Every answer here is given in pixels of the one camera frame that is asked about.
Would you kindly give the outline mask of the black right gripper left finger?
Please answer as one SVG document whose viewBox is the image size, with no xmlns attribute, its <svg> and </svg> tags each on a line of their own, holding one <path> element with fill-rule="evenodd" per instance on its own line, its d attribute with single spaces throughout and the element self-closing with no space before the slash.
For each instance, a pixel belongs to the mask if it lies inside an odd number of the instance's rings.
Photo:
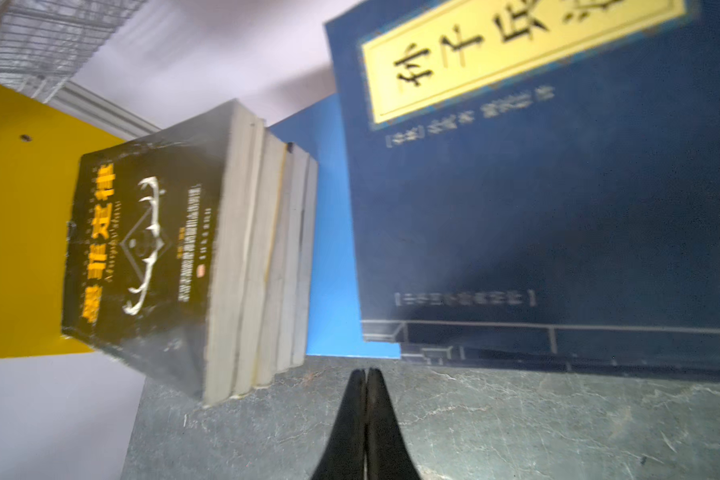
<svg viewBox="0 0 720 480">
<path fill-rule="evenodd" d="M 353 370 L 323 455 L 312 479 L 363 479 L 365 469 L 366 373 Z"/>
</svg>

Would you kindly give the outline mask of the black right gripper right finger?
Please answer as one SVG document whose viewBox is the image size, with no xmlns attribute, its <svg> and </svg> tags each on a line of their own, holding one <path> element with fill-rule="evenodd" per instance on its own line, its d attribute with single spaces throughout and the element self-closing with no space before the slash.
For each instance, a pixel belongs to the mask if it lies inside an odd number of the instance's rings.
<svg viewBox="0 0 720 480">
<path fill-rule="evenodd" d="M 368 370 L 366 383 L 366 478 L 419 480 L 379 369 Z"/>
</svg>

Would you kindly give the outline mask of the black book yellow title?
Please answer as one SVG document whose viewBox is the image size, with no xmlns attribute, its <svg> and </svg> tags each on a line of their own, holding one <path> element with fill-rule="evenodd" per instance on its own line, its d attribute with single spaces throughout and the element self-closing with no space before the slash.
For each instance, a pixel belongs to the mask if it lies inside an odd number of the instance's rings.
<svg viewBox="0 0 720 480">
<path fill-rule="evenodd" d="M 231 100 L 82 156 L 63 335 L 205 405 L 229 396 L 256 128 Z"/>
</svg>

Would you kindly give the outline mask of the purple old man book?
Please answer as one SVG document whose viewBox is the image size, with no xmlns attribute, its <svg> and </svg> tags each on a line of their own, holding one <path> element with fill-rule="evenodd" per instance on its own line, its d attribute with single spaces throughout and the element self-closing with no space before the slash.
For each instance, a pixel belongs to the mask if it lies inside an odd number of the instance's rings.
<svg viewBox="0 0 720 480">
<path fill-rule="evenodd" d="M 304 363 L 307 349 L 310 288 L 316 223 L 318 164 L 299 150 L 294 156 L 289 200 L 285 285 L 276 371 Z"/>
</svg>

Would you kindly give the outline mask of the navy book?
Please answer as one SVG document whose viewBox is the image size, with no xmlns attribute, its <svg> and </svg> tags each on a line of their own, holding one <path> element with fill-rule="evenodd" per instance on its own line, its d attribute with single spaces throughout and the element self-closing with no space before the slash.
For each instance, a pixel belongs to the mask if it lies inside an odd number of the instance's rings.
<svg viewBox="0 0 720 480">
<path fill-rule="evenodd" d="M 326 34 L 366 341 L 720 379 L 720 1 L 366 1 Z"/>
</svg>

